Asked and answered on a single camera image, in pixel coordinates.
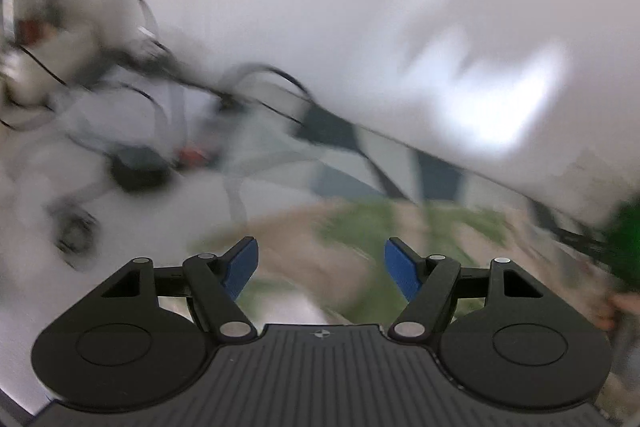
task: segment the green object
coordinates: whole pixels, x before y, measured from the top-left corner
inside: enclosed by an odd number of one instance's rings
[[[631,289],[640,289],[640,200],[619,208],[604,237],[610,250],[601,261]]]
[[[398,225],[390,200],[358,201],[329,217],[319,228],[319,237],[330,245],[356,248],[372,260],[370,284],[357,302],[336,311],[354,324],[391,325],[406,306],[406,300],[386,272],[384,251]]]
[[[427,222],[429,254],[451,257],[462,266],[475,267],[477,264],[458,244],[456,230],[460,225],[476,230],[498,247],[505,245],[504,215],[494,210],[443,206],[434,201],[426,201],[424,219]]]

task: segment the logo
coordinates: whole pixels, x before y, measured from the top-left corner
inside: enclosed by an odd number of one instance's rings
[[[317,337],[319,339],[325,339],[328,336],[331,336],[331,333],[327,330],[314,331],[314,337]]]

